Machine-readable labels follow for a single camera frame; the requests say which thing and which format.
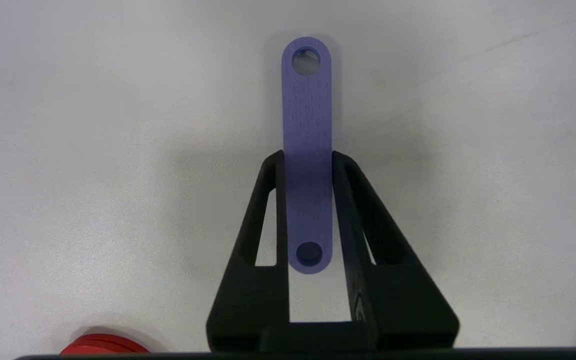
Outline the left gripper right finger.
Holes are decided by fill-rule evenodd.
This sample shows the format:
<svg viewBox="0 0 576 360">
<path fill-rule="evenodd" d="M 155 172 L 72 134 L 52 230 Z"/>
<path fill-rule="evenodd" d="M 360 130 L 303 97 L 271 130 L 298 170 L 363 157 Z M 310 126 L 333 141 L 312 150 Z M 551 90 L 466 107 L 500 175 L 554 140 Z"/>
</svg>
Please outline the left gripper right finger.
<svg viewBox="0 0 576 360">
<path fill-rule="evenodd" d="M 332 160 L 350 314 L 369 348 L 453 348 L 457 314 L 361 167 L 340 152 Z"/>
</svg>

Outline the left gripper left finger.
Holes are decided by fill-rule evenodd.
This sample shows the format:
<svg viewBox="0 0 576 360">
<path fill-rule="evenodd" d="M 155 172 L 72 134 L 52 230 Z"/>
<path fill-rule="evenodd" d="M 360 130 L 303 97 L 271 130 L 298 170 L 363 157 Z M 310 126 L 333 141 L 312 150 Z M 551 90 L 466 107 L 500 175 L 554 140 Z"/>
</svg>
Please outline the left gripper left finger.
<svg viewBox="0 0 576 360">
<path fill-rule="evenodd" d="M 284 153 L 263 160 L 206 321 L 212 351 L 258 351 L 263 332 L 290 321 Z M 256 266 L 269 194 L 276 198 L 276 262 Z"/>
</svg>

